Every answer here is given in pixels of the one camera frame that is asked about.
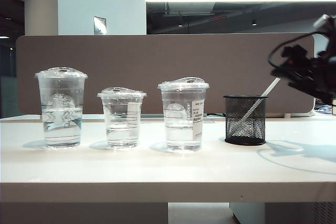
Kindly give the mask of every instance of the white column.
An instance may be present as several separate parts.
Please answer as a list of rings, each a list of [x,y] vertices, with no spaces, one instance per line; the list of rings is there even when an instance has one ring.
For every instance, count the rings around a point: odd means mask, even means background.
[[[145,0],[26,0],[25,16],[27,35],[93,35],[94,16],[108,35],[146,34]]]
[[[57,34],[57,0],[25,0],[25,35]]]

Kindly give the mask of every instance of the white label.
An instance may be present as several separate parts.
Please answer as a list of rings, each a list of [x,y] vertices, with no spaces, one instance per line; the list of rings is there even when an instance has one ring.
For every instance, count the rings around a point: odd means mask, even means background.
[[[204,100],[193,101],[193,138],[202,136]]]

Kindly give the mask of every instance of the black mesh pencil holder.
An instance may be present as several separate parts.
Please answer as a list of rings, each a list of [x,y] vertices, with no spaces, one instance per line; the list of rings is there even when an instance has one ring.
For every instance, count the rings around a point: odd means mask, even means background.
[[[225,141],[238,145],[265,143],[265,103],[267,97],[226,95]]]

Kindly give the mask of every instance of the brown partition panel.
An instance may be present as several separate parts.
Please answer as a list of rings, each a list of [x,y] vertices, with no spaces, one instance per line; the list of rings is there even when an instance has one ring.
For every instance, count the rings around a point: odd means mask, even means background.
[[[22,36],[17,41],[18,100],[25,114],[40,113],[34,73],[66,66],[88,75],[84,113],[102,113],[97,93],[106,87],[147,92],[143,113],[162,113],[157,84],[181,77],[201,77],[210,84],[205,112],[224,111],[223,95],[261,94],[273,81],[269,52],[300,34],[203,34]],[[300,45],[314,52],[314,40]],[[269,95],[267,113],[303,113],[313,98],[280,81]]]

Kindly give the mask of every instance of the white table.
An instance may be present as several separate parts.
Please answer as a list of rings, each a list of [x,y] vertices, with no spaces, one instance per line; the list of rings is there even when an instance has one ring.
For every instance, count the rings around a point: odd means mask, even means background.
[[[103,121],[84,120],[79,146],[50,150],[36,116],[2,120],[1,201],[336,201],[336,116],[267,119],[261,146],[225,143],[224,128],[206,121],[202,149],[176,154],[147,119],[139,146],[114,151]]]

